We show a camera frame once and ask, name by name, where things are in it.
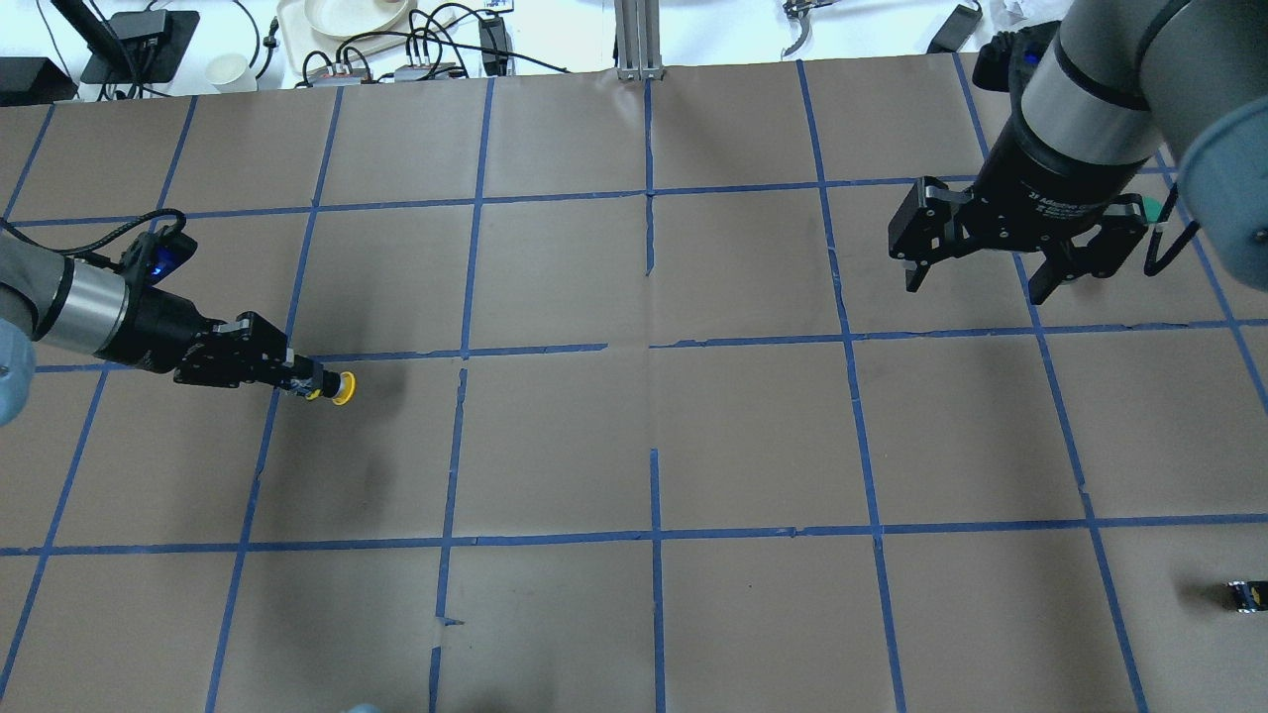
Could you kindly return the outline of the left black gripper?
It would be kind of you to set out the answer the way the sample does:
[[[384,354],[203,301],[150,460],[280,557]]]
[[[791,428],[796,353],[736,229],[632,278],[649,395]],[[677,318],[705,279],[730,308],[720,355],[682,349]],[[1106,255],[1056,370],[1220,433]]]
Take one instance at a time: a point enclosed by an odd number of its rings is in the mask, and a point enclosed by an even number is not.
[[[124,298],[119,364],[171,374],[183,384],[273,384],[304,400],[321,398],[326,381],[321,362],[294,356],[287,334],[262,315],[249,311],[230,321],[208,318],[191,301],[167,292]]]

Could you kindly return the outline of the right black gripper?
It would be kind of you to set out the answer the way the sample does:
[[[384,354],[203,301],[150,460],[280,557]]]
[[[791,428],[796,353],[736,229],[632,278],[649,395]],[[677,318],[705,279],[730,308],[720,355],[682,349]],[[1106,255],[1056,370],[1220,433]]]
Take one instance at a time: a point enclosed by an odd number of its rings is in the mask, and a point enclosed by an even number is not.
[[[969,188],[915,179],[888,225],[888,256],[915,293],[935,263],[981,250],[1041,252],[1027,280],[1030,303],[1041,306],[1068,280],[1113,277],[1141,244],[1150,230],[1141,195],[1123,190],[1137,167],[1059,159],[1011,122]]]

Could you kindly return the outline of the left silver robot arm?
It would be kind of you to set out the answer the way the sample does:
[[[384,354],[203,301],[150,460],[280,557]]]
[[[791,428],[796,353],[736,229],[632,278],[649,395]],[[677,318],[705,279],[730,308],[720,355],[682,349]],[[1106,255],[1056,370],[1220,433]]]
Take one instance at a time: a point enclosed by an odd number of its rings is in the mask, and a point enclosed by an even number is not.
[[[353,400],[355,378],[290,348],[259,313],[223,321],[158,288],[197,250],[180,226],[139,233],[118,263],[74,256],[13,235],[3,239],[1,421],[13,422],[36,379],[36,344],[95,356],[180,384],[246,383],[304,400]]]

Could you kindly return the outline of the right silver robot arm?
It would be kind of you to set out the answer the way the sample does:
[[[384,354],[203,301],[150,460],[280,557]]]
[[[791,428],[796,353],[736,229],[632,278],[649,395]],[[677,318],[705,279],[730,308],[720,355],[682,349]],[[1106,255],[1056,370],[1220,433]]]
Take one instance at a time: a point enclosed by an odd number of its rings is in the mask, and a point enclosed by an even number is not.
[[[1265,289],[1263,1],[1075,1],[1000,32],[973,82],[1011,114],[969,189],[914,181],[888,228],[909,292],[936,263],[1041,252],[1028,299],[1110,278],[1148,240],[1159,274],[1205,231],[1224,270]]]

